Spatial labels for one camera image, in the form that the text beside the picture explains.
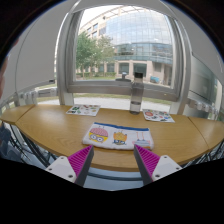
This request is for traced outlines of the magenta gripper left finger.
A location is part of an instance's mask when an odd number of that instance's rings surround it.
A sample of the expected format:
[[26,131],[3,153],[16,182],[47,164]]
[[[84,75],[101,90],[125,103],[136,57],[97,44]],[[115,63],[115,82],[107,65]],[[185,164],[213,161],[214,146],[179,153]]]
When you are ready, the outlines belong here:
[[46,171],[79,186],[83,186],[93,156],[94,147],[90,145],[68,157],[58,157],[51,165],[46,168]]

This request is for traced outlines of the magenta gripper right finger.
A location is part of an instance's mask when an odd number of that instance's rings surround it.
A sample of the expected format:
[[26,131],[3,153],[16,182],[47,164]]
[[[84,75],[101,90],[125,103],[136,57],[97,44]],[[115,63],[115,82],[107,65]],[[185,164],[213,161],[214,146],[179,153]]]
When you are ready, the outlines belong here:
[[139,145],[134,146],[134,156],[144,185],[155,182],[182,169],[168,155],[158,156]]

